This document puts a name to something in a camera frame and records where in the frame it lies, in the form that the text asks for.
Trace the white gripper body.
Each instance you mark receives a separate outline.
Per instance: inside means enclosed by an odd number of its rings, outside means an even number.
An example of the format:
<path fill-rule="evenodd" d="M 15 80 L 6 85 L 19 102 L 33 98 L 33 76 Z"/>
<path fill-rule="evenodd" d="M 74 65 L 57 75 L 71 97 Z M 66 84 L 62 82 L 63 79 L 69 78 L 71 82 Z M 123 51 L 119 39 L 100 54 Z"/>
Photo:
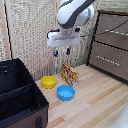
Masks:
<path fill-rule="evenodd" d="M 52 30 L 47 33 L 47 46 L 51 48 L 71 46 L 80 42 L 80 34 L 74 32 L 69 34 L 68 32 L 61 33 L 60 30 Z"/>

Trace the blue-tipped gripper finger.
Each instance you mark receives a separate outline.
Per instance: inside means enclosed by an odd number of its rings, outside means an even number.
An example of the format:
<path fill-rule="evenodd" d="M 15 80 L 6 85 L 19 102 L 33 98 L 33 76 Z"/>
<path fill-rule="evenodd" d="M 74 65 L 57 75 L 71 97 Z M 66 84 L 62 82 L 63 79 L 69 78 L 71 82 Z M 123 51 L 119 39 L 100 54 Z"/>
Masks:
<path fill-rule="evenodd" d="M 54 48 L 53 54 L 54 54 L 54 57 L 57 57 L 58 56 L 58 51 L 56 50 L 56 48 Z"/>
<path fill-rule="evenodd" d="M 66 54 L 67 54 L 67 55 L 70 55 L 70 53 L 71 53 L 71 48 L 69 47 L 69 48 L 67 48 Z"/>

